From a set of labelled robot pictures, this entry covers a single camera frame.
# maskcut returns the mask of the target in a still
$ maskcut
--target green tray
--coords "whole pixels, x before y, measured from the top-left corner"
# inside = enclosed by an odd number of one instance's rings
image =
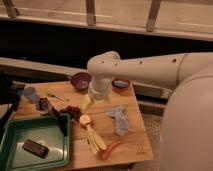
[[[9,121],[0,146],[0,170],[46,170],[69,163],[70,118],[60,116],[67,128],[65,137],[51,116]],[[49,148],[45,159],[22,149],[25,140],[31,139]]]

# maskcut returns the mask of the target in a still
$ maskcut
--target light blue cup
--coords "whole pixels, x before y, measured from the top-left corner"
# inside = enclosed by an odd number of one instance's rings
[[[36,93],[36,89],[34,87],[27,87],[23,90],[23,95],[29,100],[31,103],[36,103],[38,101],[39,96]]]

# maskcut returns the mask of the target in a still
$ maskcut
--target wooden tabletop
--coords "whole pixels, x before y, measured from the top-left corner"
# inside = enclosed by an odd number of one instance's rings
[[[80,107],[86,94],[86,92],[76,91],[69,82],[38,83],[28,84],[27,86],[34,87],[41,97],[45,97],[47,93],[53,93],[56,96],[68,98],[69,102],[49,98],[52,105],[58,110],[65,108],[67,105]],[[118,105],[125,105],[126,117],[129,122],[129,131],[122,137],[118,137],[115,133],[115,120],[106,115],[108,108]],[[77,122],[74,122],[71,161],[67,166],[56,170],[128,164],[153,159],[151,146],[132,85],[122,92],[117,92],[110,87],[108,100],[96,101],[84,113],[91,115],[94,121],[93,128],[102,136],[106,144],[110,144],[118,138],[121,138],[124,143],[115,148],[107,160],[102,161],[90,151],[86,139],[86,130]],[[39,111],[35,109],[35,105],[29,103],[25,97],[21,97],[20,105],[13,118],[35,116],[40,116]]]

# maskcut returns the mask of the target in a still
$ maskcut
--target purple bowl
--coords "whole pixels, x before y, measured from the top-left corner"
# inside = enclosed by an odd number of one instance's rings
[[[89,73],[79,72],[72,76],[70,82],[73,87],[79,91],[86,90],[89,87],[89,83],[92,80],[92,77]]]

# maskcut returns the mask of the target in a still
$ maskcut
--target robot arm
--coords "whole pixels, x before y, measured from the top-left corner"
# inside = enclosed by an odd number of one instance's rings
[[[213,170],[213,53],[121,60],[107,52],[91,58],[88,71],[94,99],[106,98],[113,77],[173,89],[164,111],[160,171]]]
[[[113,77],[174,90],[183,80],[211,62],[212,53],[185,53],[121,60],[116,52],[107,52],[88,61],[87,69],[93,76],[89,95],[97,100],[106,98]]]

